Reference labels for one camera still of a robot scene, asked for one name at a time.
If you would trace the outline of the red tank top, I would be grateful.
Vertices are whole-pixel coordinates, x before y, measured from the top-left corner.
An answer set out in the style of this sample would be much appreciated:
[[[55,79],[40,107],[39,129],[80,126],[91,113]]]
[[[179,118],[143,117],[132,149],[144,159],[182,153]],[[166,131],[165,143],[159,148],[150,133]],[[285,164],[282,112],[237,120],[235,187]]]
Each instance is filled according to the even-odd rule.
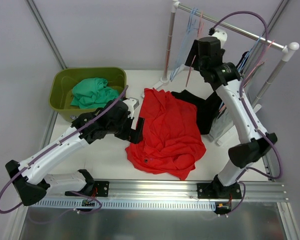
[[[146,88],[139,116],[143,140],[130,144],[127,159],[146,173],[170,174],[184,181],[206,153],[196,124],[197,108],[171,92]]]

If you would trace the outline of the green tank top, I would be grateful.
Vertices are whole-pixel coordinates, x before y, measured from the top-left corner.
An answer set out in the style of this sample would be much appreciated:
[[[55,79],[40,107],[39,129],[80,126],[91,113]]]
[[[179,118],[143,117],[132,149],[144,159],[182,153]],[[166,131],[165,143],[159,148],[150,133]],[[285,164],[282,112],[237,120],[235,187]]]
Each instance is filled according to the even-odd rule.
[[[72,89],[73,99],[71,106],[80,109],[97,109],[119,97],[119,92],[108,86],[104,78],[86,78]]]

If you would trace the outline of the black tank top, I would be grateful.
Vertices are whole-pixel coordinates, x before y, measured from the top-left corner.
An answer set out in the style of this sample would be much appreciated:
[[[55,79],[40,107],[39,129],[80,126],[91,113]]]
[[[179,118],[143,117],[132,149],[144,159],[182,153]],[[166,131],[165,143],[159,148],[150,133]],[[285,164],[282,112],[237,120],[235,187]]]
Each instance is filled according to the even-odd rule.
[[[207,99],[195,96],[187,90],[171,92],[176,99],[193,104],[197,107],[197,126],[201,135],[210,133],[213,121],[225,114],[225,109],[219,112],[222,104],[221,98],[216,92],[209,95]]]

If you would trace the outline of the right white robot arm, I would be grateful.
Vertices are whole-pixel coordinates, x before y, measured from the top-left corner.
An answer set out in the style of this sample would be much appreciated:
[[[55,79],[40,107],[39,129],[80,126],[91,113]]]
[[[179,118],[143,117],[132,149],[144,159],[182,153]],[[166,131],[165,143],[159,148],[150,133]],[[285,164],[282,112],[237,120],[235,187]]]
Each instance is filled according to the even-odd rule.
[[[268,133],[254,113],[235,65],[223,62],[219,39],[210,36],[194,40],[185,65],[198,71],[210,84],[225,104],[238,133],[240,144],[228,150],[227,164],[201,191],[210,198],[225,199],[235,192],[244,170],[273,149],[278,139],[275,133]]]

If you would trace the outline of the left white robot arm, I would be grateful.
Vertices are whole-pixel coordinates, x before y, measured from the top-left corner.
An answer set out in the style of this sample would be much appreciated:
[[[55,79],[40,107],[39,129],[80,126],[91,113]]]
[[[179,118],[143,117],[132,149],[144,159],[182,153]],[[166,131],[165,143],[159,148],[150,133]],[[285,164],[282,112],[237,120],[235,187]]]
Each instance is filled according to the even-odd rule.
[[[31,206],[46,195],[96,196],[99,184],[88,170],[54,175],[50,171],[71,154],[109,134],[130,143],[141,142],[145,120],[138,118],[137,127],[132,128],[138,106],[135,98],[111,100],[105,107],[80,114],[59,138],[35,155],[21,162],[10,160],[5,168],[21,203]]]

